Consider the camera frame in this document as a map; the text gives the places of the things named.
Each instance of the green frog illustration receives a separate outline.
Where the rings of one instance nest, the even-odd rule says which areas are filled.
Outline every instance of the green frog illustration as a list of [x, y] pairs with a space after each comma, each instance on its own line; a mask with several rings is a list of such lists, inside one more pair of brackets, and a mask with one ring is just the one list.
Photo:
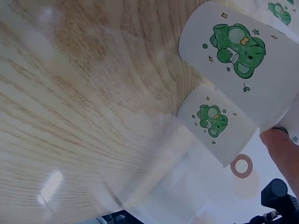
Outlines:
[[294, 5], [294, 0], [287, 0], [290, 4]]
[[201, 105], [197, 116], [200, 119], [199, 125], [207, 128], [211, 137], [216, 138], [228, 126], [228, 118], [222, 115], [218, 106]]
[[289, 25], [291, 22], [291, 15], [284, 10], [282, 5], [280, 3], [273, 4], [272, 2], [268, 3], [268, 9], [275, 15], [277, 18], [280, 18], [280, 20], [285, 24]]
[[242, 24], [218, 24], [213, 27], [211, 44], [218, 49], [217, 58], [222, 63], [232, 63], [241, 78], [250, 78], [266, 55], [264, 42], [252, 37]]

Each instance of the finger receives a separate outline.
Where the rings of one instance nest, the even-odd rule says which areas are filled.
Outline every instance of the finger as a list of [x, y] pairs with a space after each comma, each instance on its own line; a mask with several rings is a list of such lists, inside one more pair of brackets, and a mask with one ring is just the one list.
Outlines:
[[299, 146], [289, 136], [277, 129], [271, 129], [260, 134], [264, 145], [282, 175], [289, 182], [294, 193], [299, 195]]

